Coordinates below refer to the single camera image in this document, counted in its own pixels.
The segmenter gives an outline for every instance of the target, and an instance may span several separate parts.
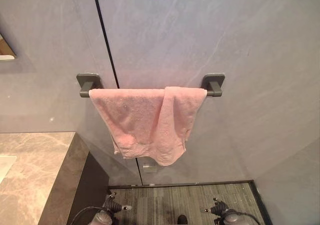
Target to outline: vanity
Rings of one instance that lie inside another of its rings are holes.
[[[105,200],[109,177],[75,132],[0,133],[0,156],[1,224],[67,225]]]

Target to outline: black strip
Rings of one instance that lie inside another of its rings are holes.
[[[141,180],[141,184],[142,186],[144,185],[144,183],[142,182],[142,176],[141,176],[141,172],[140,172],[140,167],[139,167],[139,163],[138,163],[138,159],[135,158],[135,162],[136,162],[136,165],[138,167],[138,171],[139,171],[139,176],[140,176],[140,180]]]
[[[269,216],[269,213],[267,211],[267,208],[264,204],[264,202],[262,201],[262,198],[260,196],[260,193],[257,189],[257,186],[255,184],[255,182],[252,180],[249,182],[249,186],[251,188],[251,191],[252,191],[252,194],[255,198],[255,202],[260,210],[260,213],[261,213],[261,216],[263,218],[263,221],[265,223],[265,225],[273,225],[272,221],[271,221],[271,218]]]
[[[116,185],[109,186],[109,189],[147,189],[147,188],[169,188],[169,187],[190,187],[190,186],[205,186],[205,185],[225,185],[225,184],[244,184],[253,182],[253,180],[240,181],[217,181],[217,182],[197,182],[197,183],[174,183],[174,184],[159,184],[159,185]]]
[[[114,65],[114,60],[112,59],[112,56],[111,56],[111,50],[110,50],[110,46],[109,46],[109,42],[108,42],[108,38],[107,38],[107,33],[106,33],[106,29],[105,29],[104,20],[102,18],[102,14],[101,14],[101,10],[100,10],[99,0],[94,0],[94,1],[95,1],[95,5],[96,5],[96,10],[97,10],[98,15],[99,15],[100,24],[101,24],[101,28],[102,28],[102,32],[103,32],[103,37],[104,37],[106,49],[108,50],[109,59],[110,59],[110,63],[111,63],[111,66],[112,66],[112,71],[113,71],[115,83],[116,83],[117,88],[119,89],[120,87],[119,87],[119,82],[118,82],[118,78],[117,78],[117,73],[116,73],[116,69],[115,69],[115,65]]]

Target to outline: gray towel rack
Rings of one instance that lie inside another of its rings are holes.
[[[79,73],[76,76],[76,79],[81,87],[80,97],[82,98],[89,98],[89,90],[91,89],[104,88],[101,83],[100,76],[95,73]],[[224,83],[224,80],[224,74],[207,74],[202,79],[201,88],[207,90],[207,97],[221,97],[221,87]]]

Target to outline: black cord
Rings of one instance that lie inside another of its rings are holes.
[[[75,216],[74,218],[72,219],[72,222],[70,223],[70,225],[75,225],[76,224],[76,221],[78,220],[78,218],[80,218],[80,216],[82,214],[84,214],[87,210],[97,210],[97,211],[107,211],[108,209],[106,207],[99,207],[99,206],[87,206],[85,207],[84,209],[81,209]]]
[[[252,219],[256,222],[256,224],[261,225],[261,223],[258,221],[258,219],[257,219],[255,216],[253,216],[253,215],[250,214],[250,213],[246,213],[246,212],[239,212],[239,211],[229,212],[229,213],[227,213],[227,214],[226,214],[224,217],[222,217],[222,218],[225,219],[226,216],[229,216],[229,215],[231,215],[231,214],[248,216],[248,217],[252,218]]]

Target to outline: sink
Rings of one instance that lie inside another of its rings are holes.
[[[0,156],[0,184],[15,163],[16,156]]]

